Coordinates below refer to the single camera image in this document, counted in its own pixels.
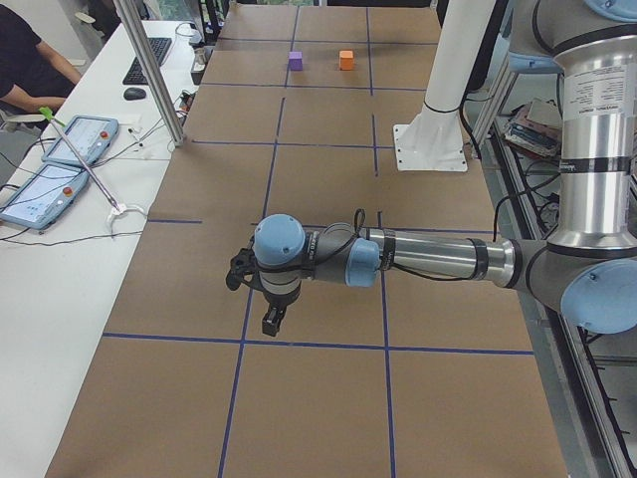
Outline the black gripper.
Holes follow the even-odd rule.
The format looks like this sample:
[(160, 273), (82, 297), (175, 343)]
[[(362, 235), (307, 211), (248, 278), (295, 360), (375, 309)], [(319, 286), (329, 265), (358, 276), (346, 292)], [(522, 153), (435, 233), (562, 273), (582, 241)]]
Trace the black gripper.
[(269, 308), (262, 320), (262, 333), (276, 336), (286, 315), (286, 307), (297, 300), (302, 279), (298, 272), (264, 272), (255, 274)]

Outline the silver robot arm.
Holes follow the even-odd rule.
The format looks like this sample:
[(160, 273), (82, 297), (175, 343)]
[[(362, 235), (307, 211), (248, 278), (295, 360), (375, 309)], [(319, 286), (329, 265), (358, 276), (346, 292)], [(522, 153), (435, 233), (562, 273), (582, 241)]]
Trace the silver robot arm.
[(263, 293), (266, 335), (280, 329), (303, 280), (373, 285), (397, 269), (438, 281), (487, 280), (531, 294), (572, 325), (616, 334), (636, 324), (636, 239), (628, 228), (636, 119), (636, 5), (519, 1), (510, 59), (517, 73), (564, 75), (560, 202), (544, 240), (453, 239), (353, 223), (306, 230), (275, 214), (256, 227), (226, 283)]

